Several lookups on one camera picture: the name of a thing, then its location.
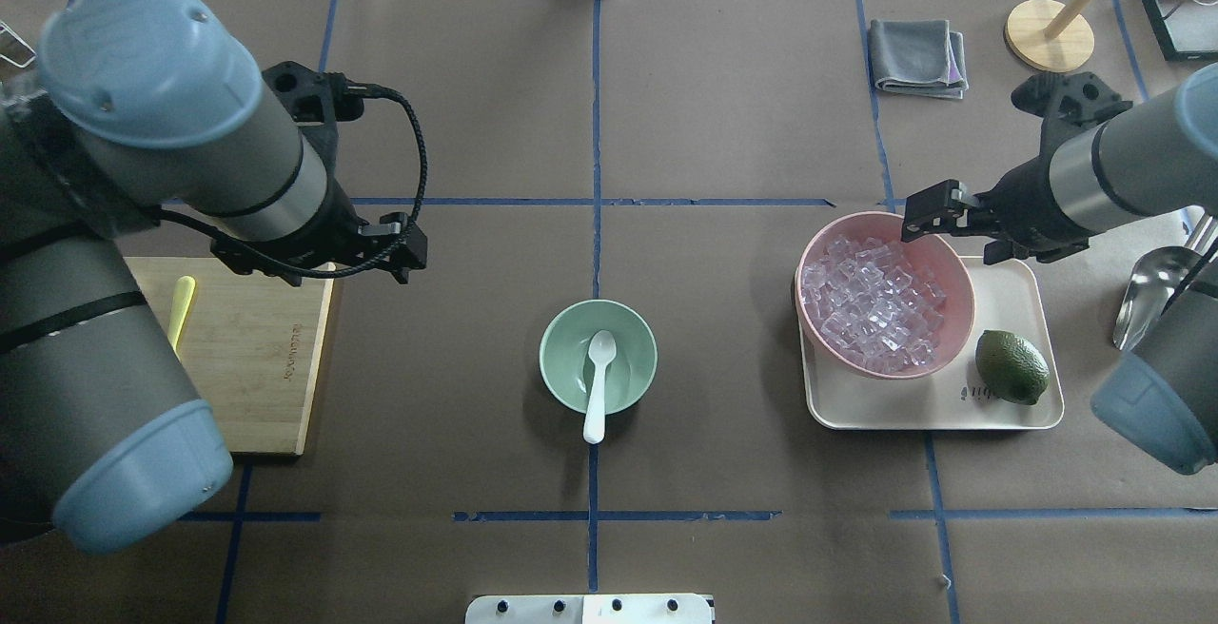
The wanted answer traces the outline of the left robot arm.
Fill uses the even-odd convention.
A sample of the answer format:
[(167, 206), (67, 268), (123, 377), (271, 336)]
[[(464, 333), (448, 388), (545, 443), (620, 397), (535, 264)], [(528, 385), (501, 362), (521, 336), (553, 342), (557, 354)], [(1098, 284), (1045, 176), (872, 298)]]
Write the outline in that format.
[[(418, 150), (408, 212), (358, 216), (339, 123), (400, 105)], [(76, 0), (33, 68), (2, 82), (2, 545), (61, 533), (127, 548), (231, 477), (213, 408), (117, 240), (209, 239), (231, 273), (298, 286), (426, 266), (421, 118), (398, 90), (283, 62), (261, 68), (201, 0)]]

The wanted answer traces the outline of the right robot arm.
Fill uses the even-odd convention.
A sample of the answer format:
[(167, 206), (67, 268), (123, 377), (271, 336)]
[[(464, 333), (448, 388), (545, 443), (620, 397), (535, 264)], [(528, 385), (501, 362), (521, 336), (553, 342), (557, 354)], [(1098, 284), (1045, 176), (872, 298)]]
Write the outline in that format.
[[(1099, 76), (1040, 72), (1011, 91), (1040, 122), (1038, 151), (993, 186), (957, 179), (904, 204), (900, 236), (987, 239), (987, 263), (1057, 263), (1100, 236), (1184, 208), (1216, 213), (1217, 68), (1134, 104)], [(1216, 251), (1093, 394), (1093, 416), (1180, 477), (1216, 464)]]

